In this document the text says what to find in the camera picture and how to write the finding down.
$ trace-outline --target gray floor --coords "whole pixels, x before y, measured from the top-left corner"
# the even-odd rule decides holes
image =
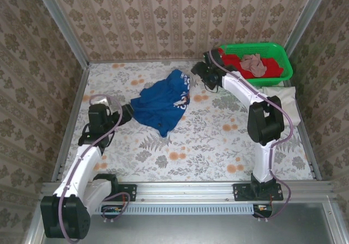
[[[80,243],[139,244],[328,244],[334,243],[322,204],[290,204],[268,222],[248,215],[124,216],[114,223],[92,217]],[[47,239],[44,243],[66,243]]]

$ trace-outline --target pink cloth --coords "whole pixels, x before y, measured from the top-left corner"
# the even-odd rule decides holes
[[[244,55],[244,58],[240,62],[241,68],[252,72],[255,77],[262,77],[266,71],[267,67],[263,65],[261,61],[261,55]]]

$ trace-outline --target clothing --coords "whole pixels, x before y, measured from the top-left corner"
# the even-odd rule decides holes
[[[219,50],[222,55],[222,60],[225,65],[233,65],[241,73],[245,79],[256,78],[252,72],[242,69],[240,65],[240,58],[235,54],[224,54],[222,49]],[[261,78],[278,78],[284,71],[283,68],[279,66],[274,58],[261,58],[261,61],[265,67],[267,67],[266,72]]]
[[[296,104],[295,87],[262,87],[261,92],[272,97],[276,95],[281,101],[282,109],[290,116],[292,124],[297,126],[300,123],[299,112]],[[289,126],[284,116],[285,126]]]
[[[242,61],[240,62],[241,68],[252,72],[255,77],[262,77],[266,71],[267,67],[263,65],[261,61],[261,55],[244,55]]]
[[[143,89],[140,97],[131,100],[133,117],[166,137],[167,132],[176,127],[190,102],[189,88],[190,77],[180,70],[173,70],[165,80]]]

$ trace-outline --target red cloth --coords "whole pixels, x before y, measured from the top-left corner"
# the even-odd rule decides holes
[[[256,78],[252,72],[245,71],[241,68],[240,58],[235,54],[224,54],[222,49],[219,49],[219,53],[222,55],[222,60],[224,65],[233,65],[235,68],[241,73],[242,77],[245,79],[253,79]],[[260,78],[278,78],[281,76],[284,71],[283,68],[279,67],[279,64],[276,62],[274,58],[261,58],[264,66],[267,67],[266,73]]]

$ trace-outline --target blue cloth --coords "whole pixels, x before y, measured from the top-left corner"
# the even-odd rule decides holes
[[[176,127],[189,104],[190,77],[173,70],[162,81],[143,89],[140,97],[131,100],[133,117],[140,124],[157,129],[162,137]]]

